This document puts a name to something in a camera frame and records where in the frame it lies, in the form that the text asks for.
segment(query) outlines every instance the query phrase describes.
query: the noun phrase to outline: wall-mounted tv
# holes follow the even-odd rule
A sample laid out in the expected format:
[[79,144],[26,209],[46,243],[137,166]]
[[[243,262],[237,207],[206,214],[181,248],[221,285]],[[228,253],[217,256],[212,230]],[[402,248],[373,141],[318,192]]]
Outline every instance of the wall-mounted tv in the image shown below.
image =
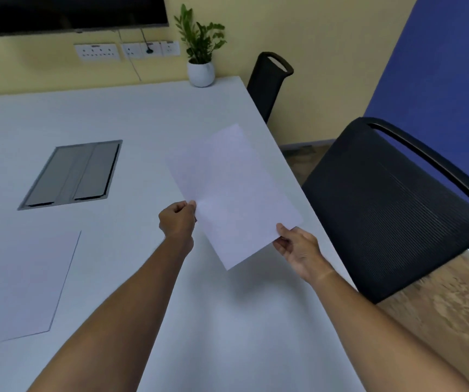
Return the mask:
[[168,24],[164,0],[0,0],[0,36]]

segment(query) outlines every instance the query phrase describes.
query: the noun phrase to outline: white table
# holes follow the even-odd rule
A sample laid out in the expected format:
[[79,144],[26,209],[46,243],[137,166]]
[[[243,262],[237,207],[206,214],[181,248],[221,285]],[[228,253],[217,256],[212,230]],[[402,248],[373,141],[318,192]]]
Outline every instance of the white table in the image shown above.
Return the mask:
[[[0,343],[0,391],[23,391],[66,339],[162,240],[182,199],[167,150],[231,124],[344,266],[238,77],[0,97],[0,236],[52,223],[82,235],[49,332]],[[55,146],[122,139],[109,198],[17,211]],[[225,271],[199,224],[139,391],[363,391],[309,286],[267,247]]]

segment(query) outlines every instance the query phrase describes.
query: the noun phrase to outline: electrical outlet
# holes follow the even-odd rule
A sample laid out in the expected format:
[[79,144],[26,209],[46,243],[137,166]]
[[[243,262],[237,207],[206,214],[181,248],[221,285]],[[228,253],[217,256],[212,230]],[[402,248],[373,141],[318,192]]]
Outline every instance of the electrical outlet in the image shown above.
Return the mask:
[[142,48],[139,43],[122,44],[122,52],[124,52],[126,57],[130,57],[131,59],[144,58],[144,54],[142,53]]
[[143,57],[160,57],[162,54],[162,47],[158,41],[148,41],[147,43],[140,43],[140,49]]
[[178,41],[162,41],[162,53],[164,56],[180,56],[180,44]]
[[75,51],[85,62],[104,60],[120,60],[119,50],[115,44],[83,44],[75,45]]

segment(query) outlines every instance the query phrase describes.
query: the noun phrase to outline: chair handle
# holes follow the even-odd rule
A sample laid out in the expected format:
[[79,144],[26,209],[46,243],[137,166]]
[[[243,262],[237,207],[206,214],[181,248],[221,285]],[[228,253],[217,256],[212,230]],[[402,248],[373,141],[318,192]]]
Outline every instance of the chair handle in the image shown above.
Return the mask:
[[410,136],[407,132],[402,131],[400,128],[379,118],[361,117],[356,121],[365,123],[372,129],[385,133],[386,135],[390,136],[391,138],[403,144],[405,147],[415,152],[417,155],[431,164],[435,169],[441,172],[456,187],[463,191],[467,197],[469,197],[469,176],[445,157],[441,156],[439,153],[428,147],[426,144]]
[[292,76],[292,74],[295,72],[295,70],[292,68],[292,66],[290,64],[288,64],[287,61],[284,58],[282,58],[280,55],[278,55],[274,52],[262,52],[260,54],[260,57],[271,57],[271,58],[276,59],[277,61],[279,61],[280,64],[285,67],[285,70],[287,72],[287,75],[285,77]]

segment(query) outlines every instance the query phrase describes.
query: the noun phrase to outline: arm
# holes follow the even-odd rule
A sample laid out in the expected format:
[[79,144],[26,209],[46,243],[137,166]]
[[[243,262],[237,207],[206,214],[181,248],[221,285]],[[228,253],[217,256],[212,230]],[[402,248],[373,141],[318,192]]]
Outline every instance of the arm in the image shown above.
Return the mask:
[[368,392],[469,392],[469,382],[427,345],[349,285],[323,258],[316,238],[286,229],[275,248],[309,283]]
[[134,392],[166,313],[182,262],[193,248],[196,204],[163,210],[166,239],[109,296],[42,370],[29,392]]

